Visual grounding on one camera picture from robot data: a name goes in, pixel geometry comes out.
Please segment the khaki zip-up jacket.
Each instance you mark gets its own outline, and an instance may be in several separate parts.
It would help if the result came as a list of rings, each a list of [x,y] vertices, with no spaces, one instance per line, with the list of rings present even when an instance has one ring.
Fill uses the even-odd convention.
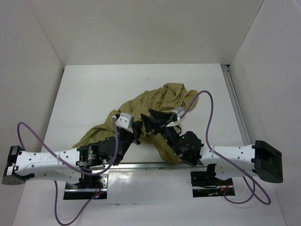
[[[114,136],[115,130],[112,117],[116,114],[129,113],[134,116],[134,121],[141,121],[141,114],[150,116],[150,109],[169,113],[179,106],[187,108],[197,93],[196,90],[187,91],[182,83],[167,83],[159,89],[147,90],[136,98],[122,104],[118,110],[112,110],[104,123],[92,127],[72,147],[81,147]],[[177,165],[180,162],[180,156],[176,156],[172,152],[163,137],[160,135],[148,135],[145,127],[142,127],[139,141],[153,144],[163,161],[171,165]]]

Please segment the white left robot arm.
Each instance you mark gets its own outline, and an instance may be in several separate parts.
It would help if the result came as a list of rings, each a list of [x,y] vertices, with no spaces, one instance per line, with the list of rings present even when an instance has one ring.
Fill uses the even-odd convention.
[[[117,126],[116,136],[67,151],[33,153],[18,145],[12,146],[2,184],[56,180],[87,188],[112,166],[119,165],[132,143],[140,144],[142,126],[141,121],[135,121],[129,129]]]

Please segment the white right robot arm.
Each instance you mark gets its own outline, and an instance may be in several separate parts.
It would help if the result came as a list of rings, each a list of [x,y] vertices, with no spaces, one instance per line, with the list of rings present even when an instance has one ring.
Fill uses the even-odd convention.
[[[147,133],[160,134],[173,154],[192,167],[204,166],[206,181],[215,185],[220,180],[249,174],[269,183],[283,182],[282,154],[265,141],[247,146],[208,146],[192,131],[180,135],[176,128],[185,110],[176,107],[169,113],[149,110],[141,114]]]

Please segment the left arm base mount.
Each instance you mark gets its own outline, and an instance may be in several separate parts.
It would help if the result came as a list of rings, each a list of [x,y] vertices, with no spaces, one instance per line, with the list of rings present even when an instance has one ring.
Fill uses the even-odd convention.
[[[86,175],[79,179],[76,184],[65,184],[64,200],[89,200],[95,195],[95,200],[107,199],[109,173],[105,172],[97,177]]]

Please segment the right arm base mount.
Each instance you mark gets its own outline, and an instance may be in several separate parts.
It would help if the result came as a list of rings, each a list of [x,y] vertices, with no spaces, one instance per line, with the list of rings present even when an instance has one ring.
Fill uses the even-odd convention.
[[[233,180],[217,178],[215,168],[216,164],[210,164],[190,170],[193,198],[223,196],[225,191],[226,196],[235,196]]]

